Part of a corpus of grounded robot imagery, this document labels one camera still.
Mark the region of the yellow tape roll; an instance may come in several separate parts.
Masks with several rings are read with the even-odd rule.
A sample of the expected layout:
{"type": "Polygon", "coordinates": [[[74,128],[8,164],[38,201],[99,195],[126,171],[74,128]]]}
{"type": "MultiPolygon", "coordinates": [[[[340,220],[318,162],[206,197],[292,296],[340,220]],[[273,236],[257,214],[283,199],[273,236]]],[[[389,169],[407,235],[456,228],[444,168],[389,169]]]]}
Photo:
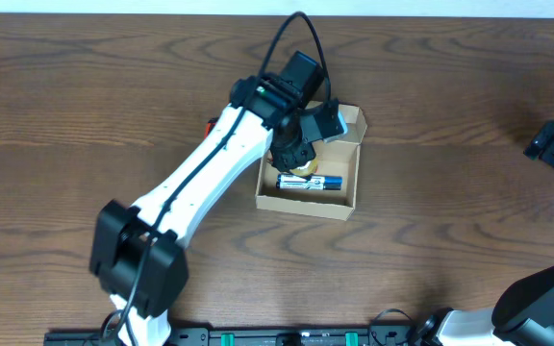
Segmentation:
{"type": "Polygon", "coordinates": [[[305,165],[293,168],[290,173],[300,177],[313,175],[317,171],[318,163],[316,160],[308,161],[305,165]]]}

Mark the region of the blue marker pen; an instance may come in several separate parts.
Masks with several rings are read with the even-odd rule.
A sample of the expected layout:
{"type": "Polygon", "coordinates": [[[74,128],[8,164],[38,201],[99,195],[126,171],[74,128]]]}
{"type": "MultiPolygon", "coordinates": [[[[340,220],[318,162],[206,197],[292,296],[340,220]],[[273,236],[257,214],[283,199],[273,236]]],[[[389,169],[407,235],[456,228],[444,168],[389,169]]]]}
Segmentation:
{"type": "Polygon", "coordinates": [[[280,174],[277,178],[277,182],[322,182],[325,184],[341,184],[342,185],[342,177],[337,176],[319,176],[319,175],[311,175],[307,177],[300,177],[296,175],[287,175],[287,174],[280,174]]]}

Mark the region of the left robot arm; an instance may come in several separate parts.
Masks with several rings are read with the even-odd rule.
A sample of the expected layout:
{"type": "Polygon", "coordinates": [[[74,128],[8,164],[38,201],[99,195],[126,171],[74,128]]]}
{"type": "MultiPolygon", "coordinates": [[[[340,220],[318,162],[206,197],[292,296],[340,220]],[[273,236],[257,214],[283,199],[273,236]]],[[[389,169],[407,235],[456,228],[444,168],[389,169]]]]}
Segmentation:
{"type": "Polygon", "coordinates": [[[189,278],[185,250],[230,184],[265,154],[292,172],[315,158],[314,142],[346,133],[338,101],[308,106],[329,85],[325,61],[302,52],[278,74],[237,81],[214,127],[168,178],[129,207],[111,201],[100,210],[89,270],[119,303],[101,341],[167,341],[167,311],[189,278]]]}

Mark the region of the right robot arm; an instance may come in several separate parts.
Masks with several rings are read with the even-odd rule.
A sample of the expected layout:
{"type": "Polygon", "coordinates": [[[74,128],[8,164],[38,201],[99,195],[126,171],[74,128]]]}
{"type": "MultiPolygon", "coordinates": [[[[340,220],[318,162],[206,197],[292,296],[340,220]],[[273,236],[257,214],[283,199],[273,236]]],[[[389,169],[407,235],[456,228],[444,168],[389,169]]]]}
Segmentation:
{"type": "MultiPolygon", "coordinates": [[[[543,124],[524,149],[554,169],[554,121],[543,124]]],[[[411,345],[554,345],[554,265],[525,277],[492,309],[447,309],[411,333],[411,345]]]]}

